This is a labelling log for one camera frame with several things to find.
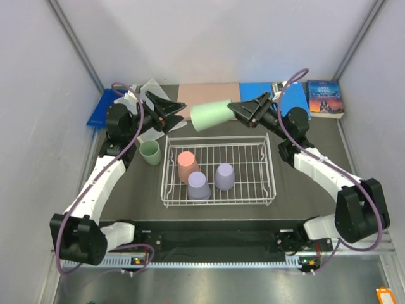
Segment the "green cup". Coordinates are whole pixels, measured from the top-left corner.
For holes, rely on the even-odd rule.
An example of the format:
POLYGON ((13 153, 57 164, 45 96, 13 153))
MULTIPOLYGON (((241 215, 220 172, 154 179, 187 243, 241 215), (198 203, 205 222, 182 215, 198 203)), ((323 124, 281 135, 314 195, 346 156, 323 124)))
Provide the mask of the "green cup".
POLYGON ((197 104, 190 109, 190 119, 197 132, 223 124, 235 118, 234 112, 228 108, 231 99, 197 104))
POLYGON ((157 141, 143 142, 139 147, 139 152, 150 165, 156 166, 161 161, 161 150, 157 141))

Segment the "pink cup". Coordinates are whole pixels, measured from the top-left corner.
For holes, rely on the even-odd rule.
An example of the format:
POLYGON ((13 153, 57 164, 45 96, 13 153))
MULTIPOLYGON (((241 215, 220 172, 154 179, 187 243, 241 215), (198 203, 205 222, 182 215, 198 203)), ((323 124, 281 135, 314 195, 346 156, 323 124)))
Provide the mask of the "pink cup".
POLYGON ((189 175, 200 171, 195 155, 190 151, 183 151, 178 155, 178 174, 180 181, 187 183, 189 175))

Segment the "purple cup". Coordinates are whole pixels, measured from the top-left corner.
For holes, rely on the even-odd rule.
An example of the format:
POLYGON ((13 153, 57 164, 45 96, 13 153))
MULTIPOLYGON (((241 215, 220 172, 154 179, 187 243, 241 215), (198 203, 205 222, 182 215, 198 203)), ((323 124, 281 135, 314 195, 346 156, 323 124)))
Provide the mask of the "purple cup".
POLYGON ((228 191, 234 187, 235 172, 229 163, 222 163, 215 172, 215 186, 221 191, 228 191))
POLYGON ((202 172, 193 172, 187 181, 187 195, 190 200, 207 200, 211 190, 206 176, 202 172))

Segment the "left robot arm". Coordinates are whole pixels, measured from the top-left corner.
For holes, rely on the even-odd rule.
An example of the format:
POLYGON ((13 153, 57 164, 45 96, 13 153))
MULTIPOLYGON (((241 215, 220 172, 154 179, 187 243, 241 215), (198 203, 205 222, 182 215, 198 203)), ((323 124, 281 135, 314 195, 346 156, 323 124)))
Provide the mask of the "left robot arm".
POLYGON ((168 133, 183 117, 185 103, 163 99, 150 91, 146 99, 136 98, 136 113, 117 103, 106 110, 106 138, 95 167, 75 201, 62 214, 54 214, 50 230, 58 260, 99 265, 107 252, 124 245, 137 251, 143 235, 130 222, 100 227, 104 206, 116 183, 130 166, 143 133, 154 129, 168 133))

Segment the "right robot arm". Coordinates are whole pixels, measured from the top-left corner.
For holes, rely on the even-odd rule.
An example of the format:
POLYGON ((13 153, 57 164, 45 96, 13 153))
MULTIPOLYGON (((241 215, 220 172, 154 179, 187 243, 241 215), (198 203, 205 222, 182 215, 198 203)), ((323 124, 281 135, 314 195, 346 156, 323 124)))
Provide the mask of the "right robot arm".
POLYGON ((286 115, 278 115, 274 105, 266 92, 250 101, 230 103, 228 108, 246 127, 261 124, 282 138, 278 145, 282 160, 315 181, 336 202, 333 214, 304 223, 303 230, 295 235, 296 245, 308 251, 319 239, 341 238, 353 244, 372 234, 381 236, 390 226, 381 183, 352 175, 323 156, 306 137, 306 110, 293 107, 286 115))

